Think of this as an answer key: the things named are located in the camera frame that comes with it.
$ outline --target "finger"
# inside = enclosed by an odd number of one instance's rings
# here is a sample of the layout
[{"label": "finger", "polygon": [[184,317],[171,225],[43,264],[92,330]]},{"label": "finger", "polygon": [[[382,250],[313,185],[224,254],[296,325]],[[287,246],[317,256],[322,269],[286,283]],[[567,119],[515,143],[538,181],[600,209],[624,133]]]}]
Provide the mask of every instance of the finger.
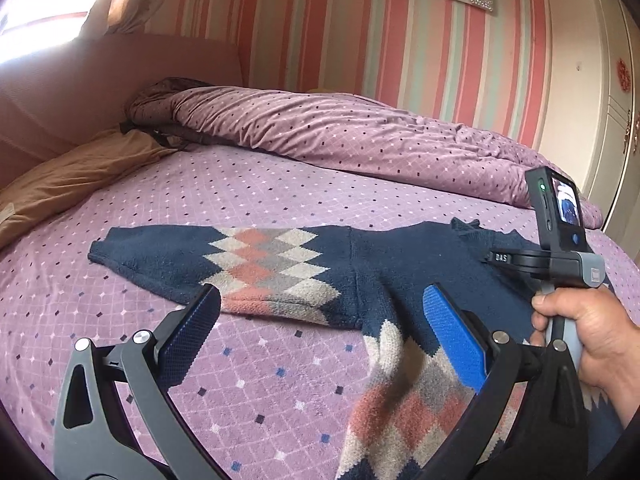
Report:
[{"label": "finger", "polygon": [[549,324],[549,320],[539,312],[534,311],[533,314],[531,314],[531,324],[536,330],[544,332],[546,330],[546,326]]},{"label": "finger", "polygon": [[531,334],[529,343],[531,343],[533,346],[546,346],[545,335],[542,332],[538,332],[536,330],[533,334]]},{"label": "finger", "polygon": [[534,296],[531,304],[537,312],[546,317],[580,319],[592,303],[594,293],[601,294],[594,289],[558,288],[546,296]]}]

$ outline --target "tan pillow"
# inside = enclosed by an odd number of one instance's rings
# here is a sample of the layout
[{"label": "tan pillow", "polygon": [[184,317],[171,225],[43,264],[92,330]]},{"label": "tan pillow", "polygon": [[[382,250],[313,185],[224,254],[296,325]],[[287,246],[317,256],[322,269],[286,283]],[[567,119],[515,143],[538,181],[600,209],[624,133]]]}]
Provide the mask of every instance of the tan pillow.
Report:
[{"label": "tan pillow", "polygon": [[176,150],[146,133],[117,130],[39,164],[0,191],[0,249],[97,189]]}]

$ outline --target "metal screw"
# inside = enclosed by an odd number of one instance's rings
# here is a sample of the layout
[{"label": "metal screw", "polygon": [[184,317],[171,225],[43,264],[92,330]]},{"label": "metal screw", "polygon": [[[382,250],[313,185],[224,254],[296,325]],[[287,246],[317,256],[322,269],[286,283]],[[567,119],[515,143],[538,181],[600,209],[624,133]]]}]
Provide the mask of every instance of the metal screw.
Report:
[{"label": "metal screw", "polygon": [[497,342],[498,345],[506,345],[509,342],[509,334],[498,330],[494,332],[494,341]]},{"label": "metal screw", "polygon": [[566,343],[562,339],[556,339],[554,341],[554,349],[558,352],[564,352],[566,350]]},{"label": "metal screw", "polygon": [[82,350],[86,350],[87,348],[89,348],[90,344],[91,344],[91,341],[83,337],[82,339],[78,339],[78,341],[76,341],[76,344],[74,346],[76,347],[76,350],[81,352]]},{"label": "metal screw", "polygon": [[149,330],[139,330],[133,335],[133,342],[136,345],[142,345],[151,339],[151,332]]}]

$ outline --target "pink striped wallpaper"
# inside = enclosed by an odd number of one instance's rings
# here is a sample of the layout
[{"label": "pink striped wallpaper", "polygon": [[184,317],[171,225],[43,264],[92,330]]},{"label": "pink striped wallpaper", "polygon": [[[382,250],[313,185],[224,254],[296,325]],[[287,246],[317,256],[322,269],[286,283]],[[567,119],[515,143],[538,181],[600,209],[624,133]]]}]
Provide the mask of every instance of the pink striped wallpaper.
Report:
[{"label": "pink striped wallpaper", "polygon": [[545,0],[167,0],[146,31],[229,41],[254,88],[355,92],[532,146],[546,102]]}]

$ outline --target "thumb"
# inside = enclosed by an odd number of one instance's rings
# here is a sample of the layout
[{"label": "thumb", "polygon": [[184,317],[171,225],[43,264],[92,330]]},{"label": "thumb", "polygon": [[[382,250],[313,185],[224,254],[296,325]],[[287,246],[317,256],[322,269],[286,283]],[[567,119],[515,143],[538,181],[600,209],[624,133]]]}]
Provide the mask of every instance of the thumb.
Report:
[{"label": "thumb", "polygon": [[580,319],[586,312],[589,292],[580,288],[558,288],[551,294],[534,296],[533,308],[543,316]]}]

